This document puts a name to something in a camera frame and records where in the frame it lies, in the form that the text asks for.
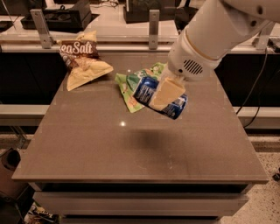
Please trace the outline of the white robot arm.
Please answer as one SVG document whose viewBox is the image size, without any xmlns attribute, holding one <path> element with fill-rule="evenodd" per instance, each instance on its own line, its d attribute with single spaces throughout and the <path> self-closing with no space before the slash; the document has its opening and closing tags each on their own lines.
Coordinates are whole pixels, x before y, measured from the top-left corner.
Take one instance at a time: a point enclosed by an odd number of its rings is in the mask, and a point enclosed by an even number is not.
<svg viewBox="0 0 280 224">
<path fill-rule="evenodd" d="M 206 0 L 173 43 L 149 105 L 164 109 L 184 92 L 184 81 L 207 77 L 235 46 L 280 22 L 280 0 Z"/>
</svg>

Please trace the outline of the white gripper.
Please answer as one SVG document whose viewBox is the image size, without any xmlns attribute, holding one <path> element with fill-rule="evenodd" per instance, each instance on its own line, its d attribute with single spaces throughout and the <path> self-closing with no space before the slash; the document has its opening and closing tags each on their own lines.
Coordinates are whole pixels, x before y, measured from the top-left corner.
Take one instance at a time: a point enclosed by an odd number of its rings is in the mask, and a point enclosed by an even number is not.
<svg viewBox="0 0 280 224">
<path fill-rule="evenodd" d="M 210 59 L 200 53 L 191 44 L 186 30 L 183 30 L 171 46 L 167 66 L 176 77 L 186 81 L 199 81 L 208 77 L 220 62 L 221 59 Z M 165 77 L 158 83 L 149 106 L 155 110 L 162 110 L 177 100 L 185 91 L 185 86 L 181 81 Z"/>
</svg>

